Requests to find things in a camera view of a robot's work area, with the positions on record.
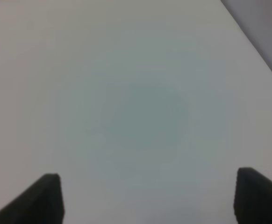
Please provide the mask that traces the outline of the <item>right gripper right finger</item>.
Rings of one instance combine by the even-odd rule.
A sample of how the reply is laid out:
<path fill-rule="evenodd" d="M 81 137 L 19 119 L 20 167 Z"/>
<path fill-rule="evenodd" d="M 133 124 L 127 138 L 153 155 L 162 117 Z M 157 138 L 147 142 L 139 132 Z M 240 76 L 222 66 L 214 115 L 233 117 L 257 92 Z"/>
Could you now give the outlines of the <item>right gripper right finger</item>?
<path fill-rule="evenodd" d="M 253 168 L 239 168 L 234 214 L 239 224 L 272 224 L 272 181 Z"/>

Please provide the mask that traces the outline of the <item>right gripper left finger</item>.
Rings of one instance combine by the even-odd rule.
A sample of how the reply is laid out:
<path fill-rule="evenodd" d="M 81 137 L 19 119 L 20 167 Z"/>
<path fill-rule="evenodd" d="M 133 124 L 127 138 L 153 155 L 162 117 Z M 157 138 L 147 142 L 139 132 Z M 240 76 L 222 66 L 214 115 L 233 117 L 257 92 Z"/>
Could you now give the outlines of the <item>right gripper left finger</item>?
<path fill-rule="evenodd" d="M 45 174 L 0 210 L 0 224 L 61 224 L 65 208 L 58 174 Z"/>

